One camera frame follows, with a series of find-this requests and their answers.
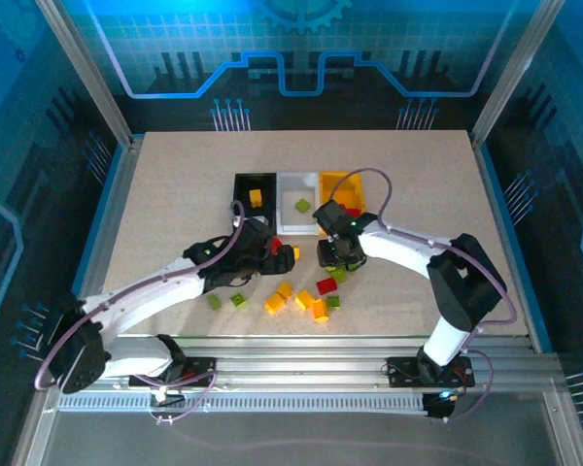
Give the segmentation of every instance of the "table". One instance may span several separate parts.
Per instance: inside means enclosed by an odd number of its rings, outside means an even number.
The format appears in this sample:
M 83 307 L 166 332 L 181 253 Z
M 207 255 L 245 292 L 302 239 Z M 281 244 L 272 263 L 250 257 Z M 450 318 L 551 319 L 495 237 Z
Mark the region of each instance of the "table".
M 515 325 L 489 334 L 528 333 L 493 214 L 465 131 L 259 131 L 147 133 L 131 183 L 104 291 L 132 283 L 181 255 L 195 242 L 230 233 L 235 173 L 386 171 L 394 197 L 391 224 L 435 236 L 474 235 L 505 279 L 519 308 Z M 363 174 L 367 209 L 377 212 L 386 184 Z M 263 308 L 282 280 L 317 296 L 328 275 L 316 258 L 317 236 L 281 239 L 299 245 L 301 258 L 281 277 L 260 277 L 242 288 L 219 288 L 220 311 L 205 297 L 178 304 L 132 327 L 130 333 L 222 335 L 428 335 L 439 313 L 429 281 L 403 267 L 369 260 L 340 285 L 341 310 L 318 323 L 294 303 L 276 316 Z M 235 310 L 229 298 L 248 298 Z M 507 318 L 499 303 L 490 318 Z

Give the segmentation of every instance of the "gear graphic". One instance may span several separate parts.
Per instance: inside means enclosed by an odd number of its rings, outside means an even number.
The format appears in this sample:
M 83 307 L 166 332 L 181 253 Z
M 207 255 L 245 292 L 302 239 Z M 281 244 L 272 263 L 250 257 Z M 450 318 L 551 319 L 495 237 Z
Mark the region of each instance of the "gear graphic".
M 352 0 L 260 0 L 256 8 L 270 19 L 272 26 L 283 26 L 286 32 L 307 30 L 317 33 L 320 26 L 330 27 L 334 18 L 342 18 L 342 11 L 352 7 Z
M 34 0 L 0 0 L 0 29 L 20 49 L 25 49 L 41 26 Z

